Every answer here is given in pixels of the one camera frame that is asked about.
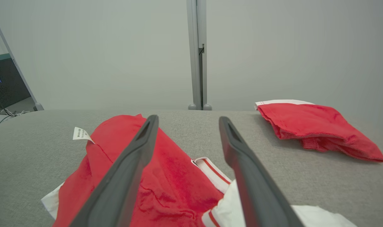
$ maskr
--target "folded red shorts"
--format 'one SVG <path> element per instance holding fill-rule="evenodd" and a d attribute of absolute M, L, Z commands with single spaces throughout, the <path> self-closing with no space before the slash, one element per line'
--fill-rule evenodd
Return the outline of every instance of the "folded red shorts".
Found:
<path fill-rule="evenodd" d="M 144 122 L 141 115 L 120 115 L 95 129 L 91 135 L 95 144 L 88 142 L 87 155 L 59 190 L 53 226 L 69 226 Z M 154 155 L 142 172 L 131 226 L 203 226 L 203 213 L 221 198 L 223 193 L 159 129 Z"/>
<path fill-rule="evenodd" d="M 383 162 L 378 146 L 350 125 L 334 108 L 273 103 L 257 108 L 279 139 L 300 139 L 305 149 L 341 151 L 353 158 Z"/>

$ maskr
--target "white tag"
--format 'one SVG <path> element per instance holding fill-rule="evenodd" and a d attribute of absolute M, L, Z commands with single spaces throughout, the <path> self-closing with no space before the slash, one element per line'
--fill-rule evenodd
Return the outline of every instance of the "white tag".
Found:
<path fill-rule="evenodd" d="M 93 142 L 92 138 L 89 136 L 89 134 L 85 130 L 75 127 L 73 129 L 72 140 L 77 140 L 77 139 L 87 139 Z"/>

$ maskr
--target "white fabric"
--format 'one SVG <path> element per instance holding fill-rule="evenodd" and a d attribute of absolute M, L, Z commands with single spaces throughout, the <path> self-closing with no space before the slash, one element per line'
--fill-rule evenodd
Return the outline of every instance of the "white fabric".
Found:
<path fill-rule="evenodd" d="M 356 227 L 341 214 L 330 213 L 320 207 L 292 206 L 305 227 Z M 206 227 L 216 227 L 210 213 L 220 227 L 244 227 L 242 204 L 236 180 L 232 181 L 218 205 L 203 214 Z"/>
<path fill-rule="evenodd" d="M 268 100 L 268 101 L 260 101 L 260 102 L 256 102 L 255 103 L 255 110 L 257 110 L 257 107 L 259 105 L 267 105 L 267 104 L 271 104 L 271 103 L 292 103 L 292 104 L 297 104 L 297 105 L 301 105 L 301 104 L 312 104 L 311 102 L 305 102 L 305 101 L 301 101 L 301 100 L 295 100 L 295 99 L 274 99 L 274 100 Z"/>
<path fill-rule="evenodd" d="M 209 158 L 202 157 L 193 161 L 220 192 L 226 192 L 231 180 Z"/>
<path fill-rule="evenodd" d="M 41 199 L 41 202 L 43 203 L 44 207 L 54 219 L 57 218 L 57 211 L 58 211 L 58 204 L 59 204 L 58 192 L 60 191 L 60 187 L 63 186 L 63 184 L 64 182 Z"/>

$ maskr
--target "garment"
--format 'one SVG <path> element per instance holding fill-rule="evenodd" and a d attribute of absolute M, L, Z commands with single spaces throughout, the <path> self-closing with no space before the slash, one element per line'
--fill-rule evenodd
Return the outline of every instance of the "garment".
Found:
<path fill-rule="evenodd" d="M 313 104 L 311 102 L 306 102 L 306 101 L 301 101 L 301 100 L 295 100 L 295 99 L 274 99 L 274 100 L 268 100 L 268 101 L 260 101 L 260 102 L 255 102 L 254 104 L 254 109 L 257 110 L 257 108 L 261 105 L 267 105 L 271 103 L 292 103 L 292 104 Z"/>
<path fill-rule="evenodd" d="M 222 193 L 225 193 L 228 190 L 229 184 L 231 180 L 216 167 L 213 162 L 207 158 L 197 158 L 194 160 L 190 160 L 193 165 L 196 165 L 204 175 L 210 180 L 214 187 L 217 188 Z M 46 210 L 50 213 L 50 215 L 56 219 L 57 211 L 59 206 L 59 190 L 64 183 L 60 184 L 56 189 L 52 192 L 48 193 L 44 196 L 41 201 L 46 208 Z"/>
<path fill-rule="evenodd" d="M 59 189 L 54 226 L 69 226 L 112 163 L 145 122 L 141 115 L 120 115 L 100 124 L 86 145 L 87 155 Z M 223 193 L 159 129 L 154 155 L 144 168 L 131 226 L 202 226 L 202 214 Z"/>
<path fill-rule="evenodd" d="M 279 139 L 300 139 L 305 149 L 341 151 L 353 158 L 383 162 L 383 154 L 334 108 L 291 103 L 258 106 Z"/>

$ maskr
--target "red stripe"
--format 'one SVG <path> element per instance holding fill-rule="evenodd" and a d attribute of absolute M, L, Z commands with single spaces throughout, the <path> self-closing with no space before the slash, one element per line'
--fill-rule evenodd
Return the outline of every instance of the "red stripe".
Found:
<path fill-rule="evenodd" d="M 219 178 L 221 178 L 223 181 L 225 181 L 227 184 L 230 184 L 230 182 L 228 180 L 226 180 L 221 174 L 219 174 L 209 163 L 207 160 L 203 159 L 203 161 L 208 165 L 208 167 L 210 167 L 210 169 L 215 173 L 217 174 L 217 176 Z"/>
<path fill-rule="evenodd" d="M 214 216 L 212 215 L 211 211 L 208 213 L 208 216 L 210 216 L 211 221 L 214 223 L 216 227 L 220 227 L 217 221 L 215 220 Z"/>

